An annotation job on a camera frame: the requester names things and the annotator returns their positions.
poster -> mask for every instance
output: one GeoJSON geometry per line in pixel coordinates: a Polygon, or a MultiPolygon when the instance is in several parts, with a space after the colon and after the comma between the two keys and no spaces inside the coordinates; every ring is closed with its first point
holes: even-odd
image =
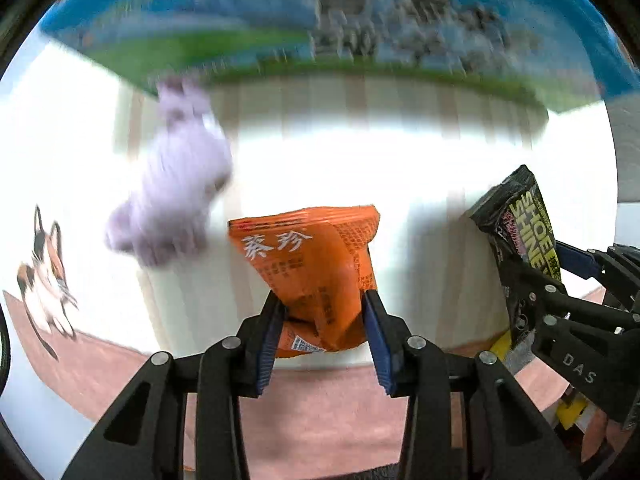
{"type": "Polygon", "coordinates": [[[564,111],[640,88],[587,0],[63,0],[42,30],[151,92],[175,72],[391,74],[564,111]]]}

cat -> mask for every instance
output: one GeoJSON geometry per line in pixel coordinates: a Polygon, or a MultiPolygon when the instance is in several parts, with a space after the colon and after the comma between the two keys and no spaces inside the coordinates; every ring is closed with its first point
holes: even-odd
{"type": "Polygon", "coordinates": [[[38,330],[51,333],[53,325],[62,335],[73,340],[76,332],[66,316],[69,306],[78,309],[76,299],[66,285],[65,266],[62,263],[62,234],[58,222],[53,222],[47,233],[42,227],[40,208],[33,216],[33,266],[20,264],[17,273],[18,287],[29,322],[38,340],[56,361],[58,355],[42,338],[38,330]]]}

